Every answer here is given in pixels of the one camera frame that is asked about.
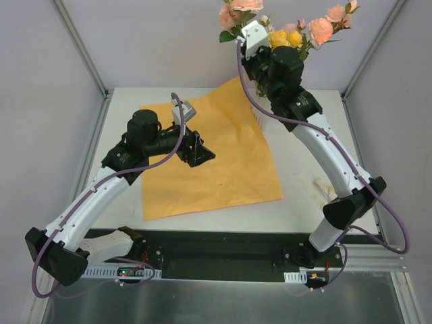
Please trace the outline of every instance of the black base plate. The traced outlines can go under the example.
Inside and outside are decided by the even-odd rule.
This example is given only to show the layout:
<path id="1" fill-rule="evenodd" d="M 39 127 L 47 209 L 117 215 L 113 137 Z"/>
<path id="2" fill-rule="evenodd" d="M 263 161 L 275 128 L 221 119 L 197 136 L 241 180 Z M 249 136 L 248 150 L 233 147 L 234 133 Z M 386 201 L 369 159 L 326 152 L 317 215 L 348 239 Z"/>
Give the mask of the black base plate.
<path id="1" fill-rule="evenodd" d="M 91 229 L 86 237 L 111 232 Z M 220 281 L 283 282 L 284 272 L 299 271 L 287 254 L 308 238 L 308 234 L 137 232 L 146 240 L 147 262 L 162 270 L 162 278 Z M 349 242 L 369 243 L 364 236 L 352 236 Z M 331 248 L 316 267 L 324 268 L 326 260 L 332 268 L 341 267 L 337 254 L 339 248 Z"/>

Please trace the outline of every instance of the white bracket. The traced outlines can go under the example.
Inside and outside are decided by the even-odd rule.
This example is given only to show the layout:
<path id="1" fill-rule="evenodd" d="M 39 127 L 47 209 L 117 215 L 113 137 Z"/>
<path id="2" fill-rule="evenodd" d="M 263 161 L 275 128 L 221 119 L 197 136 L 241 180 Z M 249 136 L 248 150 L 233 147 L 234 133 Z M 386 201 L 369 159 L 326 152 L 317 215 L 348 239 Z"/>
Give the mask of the white bracket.
<path id="1" fill-rule="evenodd" d="M 242 34 L 246 39 L 246 59 L 254 56 L 260 46 L 269 46 L 267 31 L 256 20 L 243 27 Z"/>

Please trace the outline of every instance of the yellow flower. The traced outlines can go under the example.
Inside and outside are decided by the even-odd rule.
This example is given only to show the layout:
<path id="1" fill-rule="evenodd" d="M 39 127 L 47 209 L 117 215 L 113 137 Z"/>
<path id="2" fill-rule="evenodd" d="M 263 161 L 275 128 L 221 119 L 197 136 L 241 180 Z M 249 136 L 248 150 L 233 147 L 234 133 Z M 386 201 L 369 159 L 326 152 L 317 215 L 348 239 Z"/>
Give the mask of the yellow flower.
<path id="1" fill-rule="evenodd" d="M 292 47 L 301 47 L 303 45 L 302 35 L 297 30 L 289 33 L 286 38 Z"/>
<path id="2" fill-rule="evenodd" d="M 287 32 L 285 30 L 278 30 L 277 32 L 269 33 L 269 42 L 272 49 L 278 46 L 290 46 L 287 39 Z"/>

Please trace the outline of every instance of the artificial flower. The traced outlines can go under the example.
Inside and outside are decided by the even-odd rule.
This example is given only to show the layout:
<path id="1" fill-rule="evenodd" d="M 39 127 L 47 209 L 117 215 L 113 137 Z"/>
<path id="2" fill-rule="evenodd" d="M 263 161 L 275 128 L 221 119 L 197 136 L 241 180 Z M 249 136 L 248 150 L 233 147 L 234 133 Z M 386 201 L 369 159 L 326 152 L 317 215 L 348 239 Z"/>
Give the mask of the artificial flower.
<path id="1" fill-rule="evenodd" d="M 306 28 L 306 20 L 304 20 L 304 19 L 300 19 L 300 20 L 298 21 L 298 25 L 297 25 L 297 27 L 300 27 L 300 30 L 304 30 L 304 29 Z"/>
<path id="2" fill-rule="evenodd" d="M 272 49 L 275 49 L 278 46 L 290 46 L 285 30 L 278 30 L 277 32 L 270 33 L 269 42 Z"/>
<path id="3" fill-rule="evenodd" d="M 288 33 L 286 39 L 292 47 L 301 47 L 303 45 L 302 35 L 297 30 Z"/>
<path id="4" fill-rule="evenodd" d="M 347 15 L 342 20 L 342 26 L 345 28 L 351 28 L 352 26 L 352 15 L 347 13 Z"/>
<path id="5" fill-rule="evenodd" d="M 229 30 L 236 25 L 236 21 L 231 16 L 230 7 L 226 3 L 222 5 L 221 11 L 219 12 L 219 21 L 221 22 L 222 28 L 225 30 Z"/>
<path id="6" fill-rule="evenodd" d="M 282 30 L 285 30 L 286 32 L 293 32 L 293 31 L 297 30 L 297 25 L 296 24 L 285 24 L 285 25 L 283 25 Z"/>
<path id="7" fill-rule="evenodd" d="M 335 5 L 329 9 L 326 17 L 329 22 L 340 22 L 345 15 L 345 7 L 343 5 Z"/>
<path id="8" fill-rule="evenodd" d="M 309 23 L 310 38 L 314 47 L 327 42 L 333 34 L 331 22 L 325 18 L 318 18 Z"/>
<path id="9" fill-rule="evenodd" d="M 358 5 L 357 5 L 357 0 L 352 0 L 350 1 L 350 3 L 351 3 L 351 10 L 350 10 L 351 12 L 352 10 L 356 9 Z"/>
<path id="10" fill-rule="evenodd" d="M 229 3 L 231 10 L 258 11 L 263 8 L 263 0 L 232 0 Z"/>

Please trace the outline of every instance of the white cable tray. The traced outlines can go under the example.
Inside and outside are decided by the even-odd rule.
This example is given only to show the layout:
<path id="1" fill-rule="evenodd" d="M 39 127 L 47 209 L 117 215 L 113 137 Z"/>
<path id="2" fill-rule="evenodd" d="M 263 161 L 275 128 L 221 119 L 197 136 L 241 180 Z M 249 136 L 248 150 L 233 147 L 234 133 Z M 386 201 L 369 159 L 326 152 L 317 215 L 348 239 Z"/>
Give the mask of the white cable tray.
<path id="1" fill-rule="evenodd" d="M 147 279 L 151 277 L 150 269 L 138 270 L 135 272 L 136 277 L 120 277 L 117 275 L 118 268 L 130 267 L 127 265 L 93 265 L 87 268 L 81 278 L 86 279 Z M 156 276 L 153 279 L 162 279 L 162 270 L 156 270 Z"/>

